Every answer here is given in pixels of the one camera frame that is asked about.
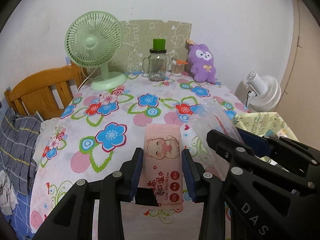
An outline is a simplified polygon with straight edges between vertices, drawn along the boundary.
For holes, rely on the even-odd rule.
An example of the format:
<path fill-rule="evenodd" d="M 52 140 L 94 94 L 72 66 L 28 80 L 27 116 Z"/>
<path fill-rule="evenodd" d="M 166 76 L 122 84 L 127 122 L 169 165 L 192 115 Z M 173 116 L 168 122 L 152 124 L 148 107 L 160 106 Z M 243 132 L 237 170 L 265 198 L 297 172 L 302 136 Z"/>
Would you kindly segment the pink wet wipes pack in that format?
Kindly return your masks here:
<path fill-rule="evenodd" d="M 151 124 L 146 127 L 136 204 L 170 210 L 183 207 L 180 144 L 179 125 Z"/>

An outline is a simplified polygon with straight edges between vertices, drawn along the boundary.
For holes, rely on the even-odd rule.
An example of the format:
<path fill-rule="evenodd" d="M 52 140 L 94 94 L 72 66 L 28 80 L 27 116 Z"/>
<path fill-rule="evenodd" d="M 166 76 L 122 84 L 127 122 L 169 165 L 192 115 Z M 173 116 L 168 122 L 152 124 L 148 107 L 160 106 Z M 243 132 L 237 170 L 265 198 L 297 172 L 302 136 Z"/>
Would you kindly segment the purple plush toy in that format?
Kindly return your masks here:
<path fill-rule="evenodd" d="M 215 83 L 214 58 L 205 44 L 189 44 L 188 61 L 191 64 L 190 72 L 196 82 Z"/>

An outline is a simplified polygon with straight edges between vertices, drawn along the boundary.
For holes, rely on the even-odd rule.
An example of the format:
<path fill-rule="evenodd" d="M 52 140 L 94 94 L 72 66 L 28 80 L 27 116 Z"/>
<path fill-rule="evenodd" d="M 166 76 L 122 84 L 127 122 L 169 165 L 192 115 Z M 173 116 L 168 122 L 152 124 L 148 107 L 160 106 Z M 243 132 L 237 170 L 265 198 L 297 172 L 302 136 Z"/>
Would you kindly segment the blue bed sheet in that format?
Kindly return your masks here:
<path fill-rule="evenodd" d="M 4 107 L 3 109 L 1 109 L 1 123 L 4 114 L 9 108 L 11 107 Z M 17 192 L 14 189 L 18 200 L 18 204 L 16 205 L 13 214 L 10 216 L 5 216 L 1 212 L 1 215 L 3 215 L 6 224 L 13 229 L 15 237 L 17 239 L 32 239 L 34 235 L 30 226 L 30 202 L 32 188 L 30 189 L 29 194 L 27 196 Z"/>

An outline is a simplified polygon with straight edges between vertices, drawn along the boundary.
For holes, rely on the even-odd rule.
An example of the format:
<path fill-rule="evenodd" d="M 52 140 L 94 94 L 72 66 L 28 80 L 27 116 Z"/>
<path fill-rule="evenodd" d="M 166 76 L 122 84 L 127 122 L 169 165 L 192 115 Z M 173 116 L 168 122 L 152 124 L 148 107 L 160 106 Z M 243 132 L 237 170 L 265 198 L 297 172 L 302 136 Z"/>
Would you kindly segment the clear plastic package red stripes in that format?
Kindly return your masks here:
<path fill-rule="evenodd" d="M 196 134 L 192 145 L 196 148 L 197 155 L 205 170 L 224 181 L 229 164 L 209 148 L 206 138 L 207 133 L 214 129 L 236 141 L 243 142 L 233 122 L 216 100 L 205 99 L 193 110 L 193 114 L 189 118 L 189 126 Z"/>

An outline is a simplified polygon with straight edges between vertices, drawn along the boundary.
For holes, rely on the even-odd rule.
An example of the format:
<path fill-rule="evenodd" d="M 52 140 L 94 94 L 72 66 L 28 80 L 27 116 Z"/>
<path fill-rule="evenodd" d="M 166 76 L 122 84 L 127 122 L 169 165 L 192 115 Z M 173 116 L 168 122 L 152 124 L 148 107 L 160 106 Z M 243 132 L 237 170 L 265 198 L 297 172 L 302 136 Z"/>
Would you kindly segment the yellow cartoon fabric bag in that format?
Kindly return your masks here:
<path fill-rule="evenodd" d="M 237 114 L 233 118 L 233 124 L 260 137 L 286 137 L 298 141 L 291 128 L 277 112 Z"/>

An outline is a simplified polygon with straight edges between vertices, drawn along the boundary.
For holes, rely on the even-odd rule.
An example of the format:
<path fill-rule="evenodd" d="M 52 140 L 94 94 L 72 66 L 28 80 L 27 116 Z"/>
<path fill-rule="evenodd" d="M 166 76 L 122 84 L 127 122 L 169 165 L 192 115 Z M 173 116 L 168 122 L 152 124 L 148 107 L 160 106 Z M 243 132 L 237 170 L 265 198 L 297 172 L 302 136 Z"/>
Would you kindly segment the white crumpled cloth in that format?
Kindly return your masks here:
<path fill-rule="evenodd" d="M 0 172 L 0 205 L 1 212 L 5 216 L 10 216 L 18 204 L 16 193 L 12 182 L 4 170 Z"/>

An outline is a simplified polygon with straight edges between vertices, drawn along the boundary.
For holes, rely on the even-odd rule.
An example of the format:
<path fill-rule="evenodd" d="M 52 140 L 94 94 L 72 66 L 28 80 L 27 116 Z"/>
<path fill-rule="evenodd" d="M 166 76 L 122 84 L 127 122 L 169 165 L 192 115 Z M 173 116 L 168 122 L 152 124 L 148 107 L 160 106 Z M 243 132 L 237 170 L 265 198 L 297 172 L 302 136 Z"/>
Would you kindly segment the glass mason jar mug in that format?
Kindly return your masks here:
<path fill-rule="evenodd" d="M 148 77 L 150 81 L 164 81 L 167 71 L 167 50 L 150 49 L 149 52 L 149 55 L 143 59 L 143 76 Z"/>

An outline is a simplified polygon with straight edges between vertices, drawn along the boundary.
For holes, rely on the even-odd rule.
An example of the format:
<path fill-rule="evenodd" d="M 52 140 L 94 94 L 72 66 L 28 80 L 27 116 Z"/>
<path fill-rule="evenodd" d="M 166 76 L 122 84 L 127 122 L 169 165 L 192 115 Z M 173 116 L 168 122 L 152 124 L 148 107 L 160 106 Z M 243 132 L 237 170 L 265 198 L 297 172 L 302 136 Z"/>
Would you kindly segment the green cylinder cap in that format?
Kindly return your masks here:
<path fill-rule="evenodd" d="M 165 42 L 162 38 L 153 39 L 153 50 L 165 50 Z"/>

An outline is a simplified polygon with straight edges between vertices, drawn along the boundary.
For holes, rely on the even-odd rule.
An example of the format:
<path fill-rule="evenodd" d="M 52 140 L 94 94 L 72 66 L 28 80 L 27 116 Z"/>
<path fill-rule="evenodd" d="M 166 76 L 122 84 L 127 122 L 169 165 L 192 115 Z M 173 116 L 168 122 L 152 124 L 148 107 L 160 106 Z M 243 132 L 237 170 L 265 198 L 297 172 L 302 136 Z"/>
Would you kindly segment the floral tablecloth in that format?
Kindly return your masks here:
<path fill-rule="evenodd" d="M 196 83 L 188 74 L 150 81 L 139 73 L 108 91 L 82 87 L 59 119 L 41 131 L 34 157 L 38 165 L 30 203 L 36 232 L 67 190 L 78 180 L 101 180 L 143 146 L 149 124 L 178 125 L 181 145 L 205 167 L 212 167 L 202 142 L 189 127 L 190 116 L 205 99 L 214 99 L 229 118 L 247 112 L 220 82 Z"/>

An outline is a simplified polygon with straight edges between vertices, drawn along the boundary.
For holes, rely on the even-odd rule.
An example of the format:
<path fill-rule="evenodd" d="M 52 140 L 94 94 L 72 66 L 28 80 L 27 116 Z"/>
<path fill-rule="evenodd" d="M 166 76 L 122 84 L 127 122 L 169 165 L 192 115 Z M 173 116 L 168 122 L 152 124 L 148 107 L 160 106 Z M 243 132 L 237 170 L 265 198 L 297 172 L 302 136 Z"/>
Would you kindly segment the grey plaid pillow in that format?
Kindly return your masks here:
<path fill-rule="evenodd" d="M 41 123 L 38 116 L 22 116 L 12 108 L 7 109 L 1 123 L 1 167 L 14 189 L 26 196 L 37 170 L 33 155 Z"/>

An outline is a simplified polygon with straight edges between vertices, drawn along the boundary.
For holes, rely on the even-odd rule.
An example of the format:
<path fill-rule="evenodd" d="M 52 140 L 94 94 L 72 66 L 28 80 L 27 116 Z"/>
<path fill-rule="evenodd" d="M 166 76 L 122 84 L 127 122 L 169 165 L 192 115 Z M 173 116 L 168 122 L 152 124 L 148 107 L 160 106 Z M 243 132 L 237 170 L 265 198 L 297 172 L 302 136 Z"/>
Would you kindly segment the green cartoon board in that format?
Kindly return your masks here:
<path fill-rule="evenodd" d="M 154 39 L 164 39 L 167 50 L 167 67 L 172 58 L 186 60 L 186 39 L 190 37 L 192 24 L 178 21 L 131 20 L 121 21 L 123 44 L 118 54 L 108 63 L 109 71 L 122 73 L 142 70 L 143 59 L 153 48 Z"/>

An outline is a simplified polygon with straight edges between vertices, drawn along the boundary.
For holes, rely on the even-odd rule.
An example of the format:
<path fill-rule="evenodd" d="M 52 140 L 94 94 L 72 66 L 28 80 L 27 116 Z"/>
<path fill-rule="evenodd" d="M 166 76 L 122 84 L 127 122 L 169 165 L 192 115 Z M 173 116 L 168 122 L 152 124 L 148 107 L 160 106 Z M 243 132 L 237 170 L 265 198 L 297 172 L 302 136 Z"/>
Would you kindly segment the cotton swab jar orange lid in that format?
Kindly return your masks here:
<path fill-rule="evenodd" d="M 187 66 L 187 61 L 182 61 L 179 59 L 172 58 L 171 59 L 171 74 L 174 76 L 181 76 L 185 71 Z"/>

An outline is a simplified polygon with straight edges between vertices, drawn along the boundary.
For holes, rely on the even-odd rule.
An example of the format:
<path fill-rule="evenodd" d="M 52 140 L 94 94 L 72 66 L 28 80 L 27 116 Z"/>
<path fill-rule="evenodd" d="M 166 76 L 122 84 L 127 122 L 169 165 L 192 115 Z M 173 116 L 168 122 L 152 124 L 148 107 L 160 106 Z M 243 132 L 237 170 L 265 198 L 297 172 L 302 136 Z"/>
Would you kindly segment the green desk fan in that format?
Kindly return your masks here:
<path fill-rule="evenodd" d="M 72 62 L 82 68 L 99 68 L 101 74 L 91 82 L 91 89 L 116 88 L 126 81 L 120 72 L 110 72 L 108 63 L 123 44 L 123 30 L 116 17 L 104 11 L 90 11 L 79 16 L 65 35 L 65 50 Z"/>

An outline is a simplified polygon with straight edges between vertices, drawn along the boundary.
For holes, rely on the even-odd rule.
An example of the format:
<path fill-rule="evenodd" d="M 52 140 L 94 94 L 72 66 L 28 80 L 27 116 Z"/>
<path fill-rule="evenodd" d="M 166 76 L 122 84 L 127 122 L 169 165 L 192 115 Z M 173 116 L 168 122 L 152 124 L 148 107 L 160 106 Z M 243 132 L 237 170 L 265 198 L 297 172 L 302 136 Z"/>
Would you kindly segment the white floor fan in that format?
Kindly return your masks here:
<path fill-rule="evenodd" d="M 251 71 L 239 83 L 235 94 L 249 111 L 270 112 L 280 101 L 281 87 L 275 77 Z"/>

